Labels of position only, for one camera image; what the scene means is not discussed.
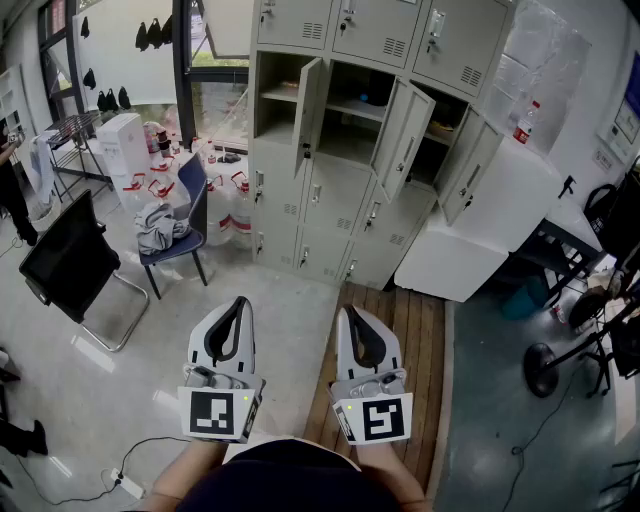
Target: black shoe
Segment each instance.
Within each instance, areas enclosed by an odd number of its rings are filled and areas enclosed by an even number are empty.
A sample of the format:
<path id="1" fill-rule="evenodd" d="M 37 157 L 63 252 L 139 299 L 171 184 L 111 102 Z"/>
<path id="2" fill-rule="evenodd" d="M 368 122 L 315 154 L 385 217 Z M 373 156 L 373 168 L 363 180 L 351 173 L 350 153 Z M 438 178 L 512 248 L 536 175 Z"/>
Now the black shoe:
<path id="1" fill-rule="evenodd" d="M 29 447 L 33 453 L 39 453 L 40 455 L 49 455 L 49 449 L 47 448 L 47 435 L 44 432 L 42 423 L 38 420 L 33 422 L 33 432 L 31 433 L 31 446 Z"/>

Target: chair leg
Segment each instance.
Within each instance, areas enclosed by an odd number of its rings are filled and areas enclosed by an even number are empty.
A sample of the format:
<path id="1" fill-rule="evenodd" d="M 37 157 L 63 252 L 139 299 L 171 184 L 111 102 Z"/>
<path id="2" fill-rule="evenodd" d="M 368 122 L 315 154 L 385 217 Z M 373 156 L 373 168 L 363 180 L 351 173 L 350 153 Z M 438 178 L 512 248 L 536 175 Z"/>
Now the chair leg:
<path id="1" fill-rule="evenodd" d="M 198 251 L 193 251 L 191 254 L 193 254 L 193 261 L 196 262 L 196 267 L 198 267 L 198 273 L 200 274 L 200 279 L 202 279 L 202 282 L 204 283 L 204 285 L 207 286 L 207 278 L 204 277 L 204 271 L 202 270 L 202 265 L 200 265 L 200 258 L 198 258 Z"/>
<path id="2" fill-rule="evenodd" d="M 153 291 L 155 292 L 156 297 L 158 297 L 158 300 L 162 300 L 162 297 L 160 297 L 160 292 L 158 291 L 158 287 L 156 286 L 156 281 L 155 279 L 153 279 L 153 274 L 151 273 L 151 269 L 146 265 L 144 269 L 147 272 L 147 277 L 149 278 L 149 281 L 151 281 L 151 287 L 153 288 Z"/>
<path id="3" fill-rule="evenodd" d="M 138 285 L 133 284 L 131 281 L 125 279 L 124 277 L 122 277 L 121 275 L 117 274 L 116 272 L 113 273 L 113 277 L 115 277 L 116 279 L 118 279 L 119 281 L 121 281 L 122 283 L 127 285 L 129 288 L 132 288 L 133 290 L 141 293 L 144 296 L 144 299 L 145 299 L 144 307 L 140 310 L 140 313 L 138 313 L 138 316 L 136 316 L 135 320 L 129 326 L 129 328 L 127 329 L 127 332 L 124 333 L 124 336 L 120 340 L 120 343 L 114 348 L 111 348 L 109 345 L 107 345 L 100 338 L 100 336 L 98 336 L 95 332 L 93 332 L 91 329 L 89 329 L 86 325 L 83 324 L 82 328 L 85 331 L 87 331 L 94 340 L 96 340 L 98 343 L 100 343 L 100 345 L 105 350 L 108 350 L 109 352 L 120 352 L 124 348 L 124 346 L 127 344 L 127 341 L 129 341 L 129 338 L 131 337 L 131 334 L 133 333 L 133 330 L 136 328 L 138 323 L 140 323 L 140 319 L 142 318 L 142 315 L 144 315 L 145 311 L 149 307 L 149 303 L 151 301 L 149 300 L 149 294 L 147 293 L 147 291 L 144 288 L 140 288 Z"/>

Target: black bag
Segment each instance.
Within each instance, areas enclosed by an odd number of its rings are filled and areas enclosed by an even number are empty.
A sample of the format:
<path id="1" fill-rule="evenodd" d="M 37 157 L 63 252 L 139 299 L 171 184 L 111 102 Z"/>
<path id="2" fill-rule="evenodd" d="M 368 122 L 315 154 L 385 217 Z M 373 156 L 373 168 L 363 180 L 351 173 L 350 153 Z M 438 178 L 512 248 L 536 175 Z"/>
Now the black bag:
<path id="1" fill-rule="evenodd" d="M 158 18 L 153 18 L 147 37 L 149 43 L 151 43 L 156 50 L 162 46 L 162 28 L 160 28 Z"/>
<path id="2" fill-rule="evenodd" d="M 144 24 L 144 21 L 140 23 L 140 28 L 138 29 L 138 35 L 136 36 L 136 48 L 140 48 L 141 52 L 149 48 L 149 38 L 147 37 L 147 26 Z"/>
<path id="3" fill-rule="evenodd" d="M 100 112 L 106 112 L 107 110 L 109 110 L 109 105 L 107 105 L 107 98 L 105 98 L 104 92 L 102 91 L 100 91 L 100 94 L 98 94 L 98 110 L 100 110 Z"/>
<path id="4" fill-rule="evenodd" d="M 173 14 L 169 16 L 167 22 L 162 26 L 162 42 L 164 44 L 173 42 Z"/>
<path id="5" fill-rule="evenodd" d="M 113 94 L 113 89 L 109 89 L 107 93 L 107 110 L 118 111 L 118 102 L 116 101 L 115 94 Z"/>
<path id="6" fill-rule="evenodd" d="M 89 37 L 89 33 L 89 20 L 85 16 L 82 22 L 82 29 L 80 29 L 80 35 L 86 39 Z"/>
<path id="7" fill-rule="evenodd" d="M 120 106 L 125 110 L 129 110 L 131 108 L 129 95 L 127 94 L 127 90 L 124 86 L 120 87 L 120 92 L 118 92 L 118 103 L 120 103 Z"/>
<path id="8" fill-rule="evenodd" d="M 96 79 L 93 76 L 93 69 L 89 68 L 89 71 L 87 71 L 87 74 L 84 75 L 84 78 L 82 79 L 82 83 L 92 91 L 96 88 Z"/>

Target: blue chair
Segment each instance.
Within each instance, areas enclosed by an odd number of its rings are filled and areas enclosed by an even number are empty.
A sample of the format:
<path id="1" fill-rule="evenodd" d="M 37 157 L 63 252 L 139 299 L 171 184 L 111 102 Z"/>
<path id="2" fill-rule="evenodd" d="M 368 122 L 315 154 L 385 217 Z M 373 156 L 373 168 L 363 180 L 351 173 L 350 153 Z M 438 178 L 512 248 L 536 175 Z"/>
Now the blue chair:
<path id="1" fill-rule="evenodd" d="M 202 282 L 207 286 L 207 280 L 204 277 L 197 253 L 197 250 L 207 241 L 207 175 L 202 169 L 200 160 L 194 156 L 178 171 L 178 178 L 189 192 L 189 199 L 191 200 L 191 210 L 189 211 L 191 232 L 185 238 L 174 240 L 173 245 L 166 251 L 152 255 L 140 254 L 140 263 L 144 265 L 158 300 L 161 299 L 160 292 L 149 267 L 160 261 L 182 256 L 189 252 L 193 255 L 193 260 L 196 262 Z"/>

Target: person's leg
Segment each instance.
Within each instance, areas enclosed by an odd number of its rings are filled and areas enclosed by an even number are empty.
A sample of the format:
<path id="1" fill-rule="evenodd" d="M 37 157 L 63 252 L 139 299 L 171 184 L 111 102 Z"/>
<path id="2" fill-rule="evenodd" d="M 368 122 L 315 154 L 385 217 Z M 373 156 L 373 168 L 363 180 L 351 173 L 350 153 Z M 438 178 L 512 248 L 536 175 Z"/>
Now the person's leg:
<path id="1" fill-rule="evenodd" d="M 13 170 L 4 173 L 0 187 L 2 188 L 0 203 L 11 214 L 13 223 L 18 230 L 18 235 L 29 245 L 35 245 L 38 241 L 38 232 L 33 228 L 31 222 L 29 222 L 27 203 L 24 197 L 22 197 L 22 191 L 20 190 L 18 179 L 13 173 Z"/>
<path id="2" fill-rule="evenodd" d="M 0 446 L 4 446 L 20 457 L 26 457 L 29 450 L 41 455 L 49 453 L 44 427 L 38 420 L 34 422 L 33 432 L 19 429 L 9 422 L 0 420 Z"/>

